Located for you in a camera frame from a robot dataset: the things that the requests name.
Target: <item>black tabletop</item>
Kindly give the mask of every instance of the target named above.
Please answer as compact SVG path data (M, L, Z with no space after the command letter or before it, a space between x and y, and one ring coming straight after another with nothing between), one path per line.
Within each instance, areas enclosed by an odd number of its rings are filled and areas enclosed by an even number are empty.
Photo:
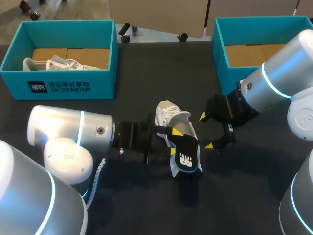
M0 47L0 61L6 50ZM191 112L203 175L172 179L162 156L148 166L134 152L123 162L108 161L89 209L89 234L281 234L280 199L312 149L288 128L289 101L238 128L237 143L219 153L204 147L222 135L221 125L198 122L207 99L219 93L210 42L120 44L117 81L114 100L14 101L0 79L0 139L40 164L42 153L26 137L35 105L109 114L115 121L144 119L162 100Z

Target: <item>shoe tongue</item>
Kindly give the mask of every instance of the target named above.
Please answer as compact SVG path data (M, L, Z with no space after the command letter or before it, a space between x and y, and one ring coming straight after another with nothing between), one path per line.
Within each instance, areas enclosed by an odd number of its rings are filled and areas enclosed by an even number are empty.
M168 126L174 126L175 123L186 122L190 116L190 112L182 111L168 118L166 122Z
M57 55L54 55L50 60L58 62L58 63L63 64L63 65L65 65L65 63L66 63L65 59L62 59L61 57L59 57Z

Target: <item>teal box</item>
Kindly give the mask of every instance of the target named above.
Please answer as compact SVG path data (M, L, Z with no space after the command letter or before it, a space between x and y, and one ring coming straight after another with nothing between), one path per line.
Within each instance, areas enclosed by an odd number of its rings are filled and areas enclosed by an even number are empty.
M23 71L23 60L31 58L35 48L109 48L108 69ZM114 20L24 21L0 75L15 100L113 99L117 60ZM73 86L57 87L60 83Z
M306 16L219 17L215 19L212 50L222 94L237 88L258 67L231 67L226 45L285 44L305 29L313 29Z

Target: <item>floor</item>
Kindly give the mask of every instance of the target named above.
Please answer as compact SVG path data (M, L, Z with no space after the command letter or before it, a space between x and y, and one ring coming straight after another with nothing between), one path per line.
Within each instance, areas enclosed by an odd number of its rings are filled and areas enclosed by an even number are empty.
M0 45L10 44L21 21L30 20L19 8L20 0L0 0ZM32 10L41 14L40 20L72 19L110 19L107 0L27 0ZM116 24L119 32L122 24ZM178 42L177 35L139 28L133 35L131 28L127 31L131 42ZM208 41L211 37L188 38L188 41Z

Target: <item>logo on box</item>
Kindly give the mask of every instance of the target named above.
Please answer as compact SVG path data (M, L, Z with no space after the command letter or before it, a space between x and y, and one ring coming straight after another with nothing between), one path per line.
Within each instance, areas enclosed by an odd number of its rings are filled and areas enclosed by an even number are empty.
M45 83L42 81L39 82L28 82L30 90L33 93L47 93L47 88L45 87Z

